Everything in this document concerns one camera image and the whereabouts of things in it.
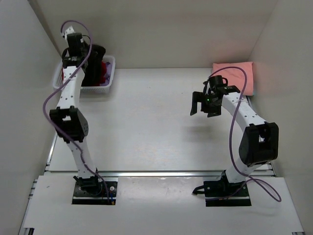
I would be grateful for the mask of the black t shirt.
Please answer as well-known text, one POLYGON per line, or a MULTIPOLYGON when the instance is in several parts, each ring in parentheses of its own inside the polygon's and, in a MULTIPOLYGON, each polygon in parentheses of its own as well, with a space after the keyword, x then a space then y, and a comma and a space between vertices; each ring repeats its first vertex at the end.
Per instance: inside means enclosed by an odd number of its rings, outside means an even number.
POLYGON ((105 53, 106 49, 103 46, 92 44, 82 87, 98 86, 100 84, 102 78, 102 59, 105 53))

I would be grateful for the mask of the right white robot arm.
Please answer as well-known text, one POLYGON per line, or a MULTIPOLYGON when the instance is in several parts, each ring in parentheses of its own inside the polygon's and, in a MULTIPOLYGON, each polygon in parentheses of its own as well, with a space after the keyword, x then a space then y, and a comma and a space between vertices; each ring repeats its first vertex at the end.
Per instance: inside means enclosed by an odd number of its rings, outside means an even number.
POLYGON ((278 157, 278 125, 257 115, 236 86, 229 85, 226 78, 216 75, 204 82, 203 91, 193 92, 190 114, 200 110, 208 117, 217 117, 222 109, 232 115, 229 147, 232 148, 235 123, 241 128, 243 136, 237 160, 234 159, 234 151, 229 151, 232 166, 223 171, 218 179, 207 181, 192 192, 193 195, 205 194, 209 200, 225 200, 237 195, 254 170, 278 157))

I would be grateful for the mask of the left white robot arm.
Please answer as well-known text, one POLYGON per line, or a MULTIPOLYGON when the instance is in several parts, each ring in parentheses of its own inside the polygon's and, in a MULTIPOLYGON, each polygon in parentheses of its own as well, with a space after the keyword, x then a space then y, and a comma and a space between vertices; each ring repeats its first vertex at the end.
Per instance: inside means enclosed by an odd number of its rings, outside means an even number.
POLYGON ((78 108, 81 88, 95 85, 102 74, 102 57, 105 49, 85 42, 81 33, 73 32, 65 36, 68 48, 62 55, 63 88, 55 109, 49 117, 57 125, 57 134, 70 149, 76 163, 78 175, 74 177, 77 186, 90 196, 98 196, 103 191, 97 176, 97 168, 92 162, 87 135, 87 119, 78 108))

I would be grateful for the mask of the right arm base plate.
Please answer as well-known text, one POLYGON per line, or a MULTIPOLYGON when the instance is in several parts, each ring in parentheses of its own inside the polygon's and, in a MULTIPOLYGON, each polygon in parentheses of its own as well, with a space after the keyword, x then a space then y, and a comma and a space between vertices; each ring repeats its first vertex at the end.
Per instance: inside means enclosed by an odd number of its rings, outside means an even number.
POLYGON ((247 186, 243 183, 204 181, 193 195, 204 194, 206 207, 249 207, 252 205, 247 186))

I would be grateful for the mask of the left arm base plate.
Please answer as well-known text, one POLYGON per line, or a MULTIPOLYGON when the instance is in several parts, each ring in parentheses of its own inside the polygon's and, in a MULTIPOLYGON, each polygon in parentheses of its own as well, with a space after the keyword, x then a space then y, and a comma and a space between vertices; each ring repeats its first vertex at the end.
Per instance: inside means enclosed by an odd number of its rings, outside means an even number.
POLYGON ((104 178, 108 192, 101 179, 97 185, 81 187, 75 182, 73 190, 72 204, 73 205, 110 205, 116 204, 118 191, 118 178, 104 178))

